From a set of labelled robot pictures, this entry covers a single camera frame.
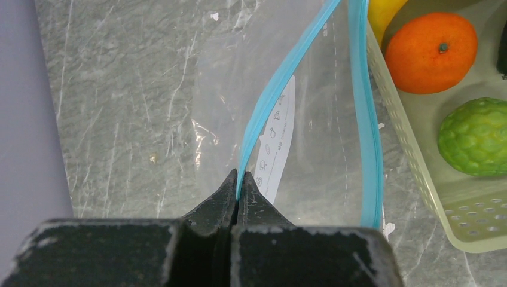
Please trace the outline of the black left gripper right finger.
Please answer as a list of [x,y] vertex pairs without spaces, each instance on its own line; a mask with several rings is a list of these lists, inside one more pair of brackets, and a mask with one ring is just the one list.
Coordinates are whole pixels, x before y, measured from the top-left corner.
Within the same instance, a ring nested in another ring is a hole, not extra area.
[[363,227],[298,227],[245,173],[231,230],[233,286],[402,286],[391,246]]

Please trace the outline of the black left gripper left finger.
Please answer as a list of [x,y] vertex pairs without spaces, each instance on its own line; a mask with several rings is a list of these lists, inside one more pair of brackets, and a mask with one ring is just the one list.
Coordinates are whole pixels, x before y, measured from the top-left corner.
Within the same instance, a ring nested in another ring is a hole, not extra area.
[[228,286],[237,171],[175,219],[52,219],[23,241],[2,286]]

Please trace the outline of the clear zip bag blue zipper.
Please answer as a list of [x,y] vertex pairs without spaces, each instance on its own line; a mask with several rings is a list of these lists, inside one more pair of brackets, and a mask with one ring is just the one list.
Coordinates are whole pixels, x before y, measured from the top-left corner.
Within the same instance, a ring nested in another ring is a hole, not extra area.
[[368,1],[265,1],[197,58],[196,180],[237,169],[298,225],[382,226]]

